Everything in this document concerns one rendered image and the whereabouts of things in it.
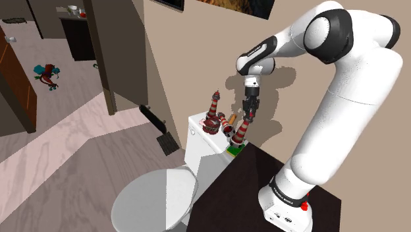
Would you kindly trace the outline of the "striped lighthouse figure, green base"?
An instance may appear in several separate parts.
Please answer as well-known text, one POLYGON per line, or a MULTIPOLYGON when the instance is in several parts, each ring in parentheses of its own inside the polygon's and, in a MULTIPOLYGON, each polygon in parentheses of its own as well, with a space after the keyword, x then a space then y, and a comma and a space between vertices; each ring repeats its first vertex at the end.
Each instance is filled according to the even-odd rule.
POLYGON ((227 153, 232 157, 237 157, 237 155, 245 147, 246 143, 244 141, 244 136, 246 134, 249 122, 244 121, 238 130, 235 130, 235 134, 228 138, 229 147, 227 148, 227 153))

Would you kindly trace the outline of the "small striped lighthouse figure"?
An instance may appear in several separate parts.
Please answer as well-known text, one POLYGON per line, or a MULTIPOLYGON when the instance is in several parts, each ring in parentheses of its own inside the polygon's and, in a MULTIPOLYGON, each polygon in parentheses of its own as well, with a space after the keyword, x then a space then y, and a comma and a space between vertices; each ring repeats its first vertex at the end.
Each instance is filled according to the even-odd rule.
POLYGON ((235 129, 234 127, 226 120, 225 118, 225 114, 218 112, 217 114, 220 122, 221 122, 221 131, 223 132, 223 134, 230 138, 235 134, 235 129))

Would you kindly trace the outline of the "striped lighthouse figure, red rock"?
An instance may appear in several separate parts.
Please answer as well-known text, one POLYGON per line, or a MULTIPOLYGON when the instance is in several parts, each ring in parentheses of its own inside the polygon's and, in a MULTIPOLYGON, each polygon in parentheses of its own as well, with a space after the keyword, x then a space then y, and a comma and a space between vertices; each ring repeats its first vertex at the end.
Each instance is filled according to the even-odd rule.
POLYGON ((203 121, 203 131, 208 134, 217 134, 221 126, 220 119, 217 116, 217 104, 220 100, 220 93, 217 90, 212 95, 211 106, 205 115, 205 120, 203 121))

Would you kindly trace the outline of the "black long flat object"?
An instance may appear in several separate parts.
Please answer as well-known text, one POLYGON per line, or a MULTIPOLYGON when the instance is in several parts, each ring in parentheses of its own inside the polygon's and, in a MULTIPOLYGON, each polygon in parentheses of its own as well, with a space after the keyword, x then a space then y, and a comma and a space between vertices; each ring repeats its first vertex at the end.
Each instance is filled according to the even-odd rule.
POLYGON ((159 119, 151 110, 148 105, 140 105, 140 112, 163 134, 167 133, 167 127, 165 122, 159 119))

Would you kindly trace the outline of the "dark grey-brown door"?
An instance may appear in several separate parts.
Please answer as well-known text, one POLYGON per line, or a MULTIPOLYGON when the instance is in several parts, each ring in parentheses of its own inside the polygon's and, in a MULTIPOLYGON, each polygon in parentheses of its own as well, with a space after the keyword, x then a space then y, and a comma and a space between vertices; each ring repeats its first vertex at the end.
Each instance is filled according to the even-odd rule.
POLYGON ((132 0, 83 0, 110 115, 148 104, 146 32, 132 0))

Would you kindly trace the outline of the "white toilet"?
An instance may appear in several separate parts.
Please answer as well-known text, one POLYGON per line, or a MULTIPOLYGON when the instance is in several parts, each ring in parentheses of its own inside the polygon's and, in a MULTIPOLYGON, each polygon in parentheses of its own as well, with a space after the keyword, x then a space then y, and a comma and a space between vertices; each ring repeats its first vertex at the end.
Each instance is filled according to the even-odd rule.
POLYGON ((120 192, 112 210, 116 232, 168 232, 187 223, 194 203, 234 159, 228 137, 203 131, 205 113, 188 118, 184 165, 146 173, 120 192))

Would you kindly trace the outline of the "dark cabinet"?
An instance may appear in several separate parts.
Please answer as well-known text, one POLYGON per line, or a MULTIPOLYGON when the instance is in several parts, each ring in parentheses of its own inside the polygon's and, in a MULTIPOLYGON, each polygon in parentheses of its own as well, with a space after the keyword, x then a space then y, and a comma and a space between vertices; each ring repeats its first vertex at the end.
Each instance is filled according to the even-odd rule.
POLYGON ((63 26, 72 58, 75 61, 95 60, 85 12, 82 9, 74 10, 74 6, 57 7, 56 11, 63 26))

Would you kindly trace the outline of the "red and teal toy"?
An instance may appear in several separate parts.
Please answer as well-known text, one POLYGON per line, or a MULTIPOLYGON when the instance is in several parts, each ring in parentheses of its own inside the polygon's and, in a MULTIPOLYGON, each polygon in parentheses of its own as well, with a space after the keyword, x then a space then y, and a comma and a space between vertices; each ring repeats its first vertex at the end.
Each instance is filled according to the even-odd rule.
POLYGON ((60 69, 53 64, 46 64, 44 67, 37 65, 34 67, 36 80, 49 86, 49 91, 56 90, 59 86, 51 80, 51 77, 56 75, 56 79, 59 78, 60 69))

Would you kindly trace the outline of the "brown wooden door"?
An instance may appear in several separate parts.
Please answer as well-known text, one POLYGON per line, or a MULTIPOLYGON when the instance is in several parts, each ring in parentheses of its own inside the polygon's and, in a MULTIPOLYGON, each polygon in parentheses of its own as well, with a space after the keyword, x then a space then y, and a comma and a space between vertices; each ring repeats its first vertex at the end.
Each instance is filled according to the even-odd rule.
POLYGON ((37 94, 0 27, 0 94, 27 133, 36 132, 37 94))

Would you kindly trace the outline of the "dark framed wall picture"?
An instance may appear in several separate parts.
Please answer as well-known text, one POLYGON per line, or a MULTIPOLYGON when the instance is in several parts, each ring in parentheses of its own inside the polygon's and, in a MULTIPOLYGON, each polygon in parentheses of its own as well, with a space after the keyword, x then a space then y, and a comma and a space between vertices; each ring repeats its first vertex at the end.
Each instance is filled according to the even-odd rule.
POLYGON ((223 7, 232 11, 269 19, 275 0, 198 0, 203 3, 223 7))

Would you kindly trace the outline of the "black framed wall picture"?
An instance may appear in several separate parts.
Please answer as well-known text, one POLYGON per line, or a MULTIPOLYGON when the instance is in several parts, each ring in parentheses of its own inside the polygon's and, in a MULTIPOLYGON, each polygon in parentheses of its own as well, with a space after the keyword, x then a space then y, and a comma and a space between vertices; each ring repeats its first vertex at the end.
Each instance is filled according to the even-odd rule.
POLYGON ((184 11, 184 0, 152 0, 160 5, 177 10, 178 12, 184 11))

